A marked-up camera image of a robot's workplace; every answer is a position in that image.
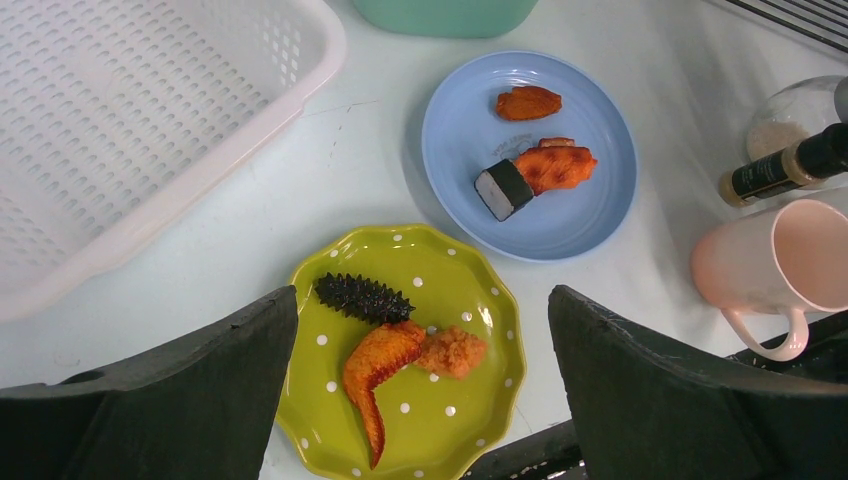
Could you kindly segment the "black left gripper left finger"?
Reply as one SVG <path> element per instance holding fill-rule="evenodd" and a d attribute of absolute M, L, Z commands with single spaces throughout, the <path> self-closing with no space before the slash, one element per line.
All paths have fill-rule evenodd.
<path fill-rule="evenodd" d="M 5 479 L 255 479 L 298 326 L 296 290 L 61 383 L 1 392 Z"/>

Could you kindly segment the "large glass jar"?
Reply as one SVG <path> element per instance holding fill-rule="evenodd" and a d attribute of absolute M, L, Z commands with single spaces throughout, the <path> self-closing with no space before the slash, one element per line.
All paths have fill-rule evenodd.
<path fill-rule="evenodd" d="M 772 95 L 752 116 L 744 135 L 748 158 L 758 160 L 835 123 L 847 123 L 846 76 L 794 83 Z"/>

